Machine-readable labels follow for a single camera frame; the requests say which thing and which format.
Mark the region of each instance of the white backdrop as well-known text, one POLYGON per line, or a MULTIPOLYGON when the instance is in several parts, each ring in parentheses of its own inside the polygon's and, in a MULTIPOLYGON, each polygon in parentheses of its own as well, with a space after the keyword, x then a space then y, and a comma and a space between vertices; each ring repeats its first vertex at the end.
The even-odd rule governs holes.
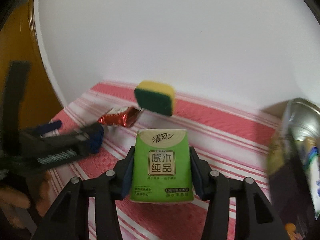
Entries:
POLYGON ((40 52, 63 104, 95 83, 166 82, 265 109, 320 103, 320 26, 303 0, 35 0, 40 52))

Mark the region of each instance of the striped tablecloth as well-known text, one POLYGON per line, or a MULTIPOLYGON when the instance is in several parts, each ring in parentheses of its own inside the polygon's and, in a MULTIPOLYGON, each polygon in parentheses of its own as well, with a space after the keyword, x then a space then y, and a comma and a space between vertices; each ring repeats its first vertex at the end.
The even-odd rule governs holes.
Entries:
MULTIPOLYGON (((58 113, 62 120, 58 132, 96 121, 114 106, 136 106, 135 85, 101 82, 58 113)), ((172 117, 144 111, 132 128, 111 128, 105 134, 100 152, 87 159, 51 170, 51 200, 74 176, 91 179, 123 159, 134 146, 136 132, 146 128, 187 129, 190 146, 212 169, 229 178, 252 177, 268 197, 265 171, 268 143, 279 120, 265 113, 239 110, 206 99, 177 93, 172 117)), ((96 239, 94 200, 89 203, 90 239, 96 239)), ((128 198, 117 201, 123 239, 200 239, 208 202, 195 198, 192 203, 163 206, 133 203, 128 198)), ((234 239, 235 201, 230 201, 228 239, 234 239)))

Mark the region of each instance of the red candy wrapper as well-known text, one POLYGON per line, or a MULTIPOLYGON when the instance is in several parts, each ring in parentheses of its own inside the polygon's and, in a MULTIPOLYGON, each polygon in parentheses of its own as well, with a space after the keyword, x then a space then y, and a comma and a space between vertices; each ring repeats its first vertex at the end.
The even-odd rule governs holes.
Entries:
POLYGON ((140 110, 133 106, 114 107, 98 119, 98 123, 103 125, 120 125, 131 127, 136 122, 140 110))

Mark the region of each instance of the human hand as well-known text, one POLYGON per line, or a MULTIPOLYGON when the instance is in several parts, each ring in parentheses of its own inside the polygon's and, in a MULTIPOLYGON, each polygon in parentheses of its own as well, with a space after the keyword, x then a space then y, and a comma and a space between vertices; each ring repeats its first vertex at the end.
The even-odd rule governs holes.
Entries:
MULTIPOLYGON (((36 209, 39 215, 42 217, 45 215, 50 206, 50 180, 51 176, 49 172, 46 172, 39 188, 39 199, 36 201, 36 209)), ((23 223, 20 221, 14 207, 27 209, 30 207, 30 200, 24 193, 7 185, 2 185, 2 187, 0 187, 0 208, 12 226, 15 228, 25 228, 23 223)))

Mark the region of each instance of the silver screw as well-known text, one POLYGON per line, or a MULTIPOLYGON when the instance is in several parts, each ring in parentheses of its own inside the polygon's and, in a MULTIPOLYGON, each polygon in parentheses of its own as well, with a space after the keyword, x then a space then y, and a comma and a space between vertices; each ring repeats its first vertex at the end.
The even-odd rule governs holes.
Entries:
POLYGON ((112 176, 114 176, 116 174, 116 172, 114 171, 114 170, 108 170, 108 171, 106 171, 106 175, 108 176, 108 177, 112 177, 112 176))
POLYGON ((210 171, 210 175, 213 177, 218 177, 220 173, 218 171, 210 171))
POLYGON ((254 182, 254 180, 253 180, 253 178, 247 177, 247 178, 245 178, 245 182, 252 184, 254 182))
POLYGON ((72 183, 72 184, 77 184, 79 181, 80 181, 80 178, 79 178, 79 177, 73 177, 73 178, 71 179, 71 183, 72 183))

